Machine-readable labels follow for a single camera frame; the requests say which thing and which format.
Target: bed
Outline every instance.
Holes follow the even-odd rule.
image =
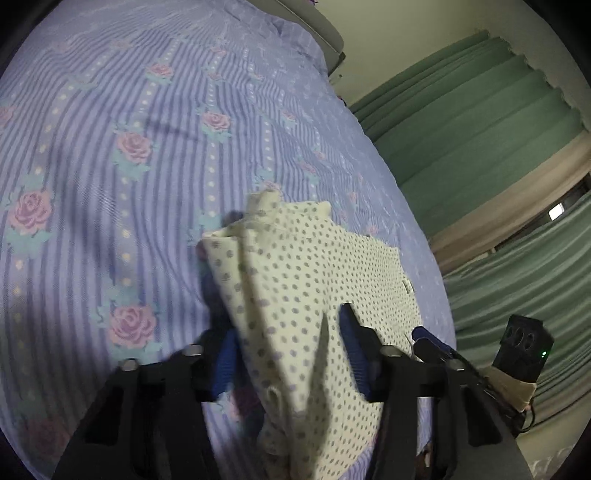
[[[34,477],[120,360],[159,361],[209,326],[199,241],[250,192],[327,200],[398,247],[425,326],[455,346],[427,241],[329,85],[342,39],[297,1],[63,0],[1,77],[0,428]],[[264,478],[262,415],[246,377],[206,406],[225,478]],[[422,446],[427,401],[420,419]]]

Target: polka dot cloth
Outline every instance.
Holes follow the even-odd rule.
[[[381,405],[355,388],[340,305],[409,355],[421,325],[398,249],[329,216],[328,202],[254,193],[242,220],[203,238],[265,408],[258,442],[273,478],[337,479],[374,439]]]

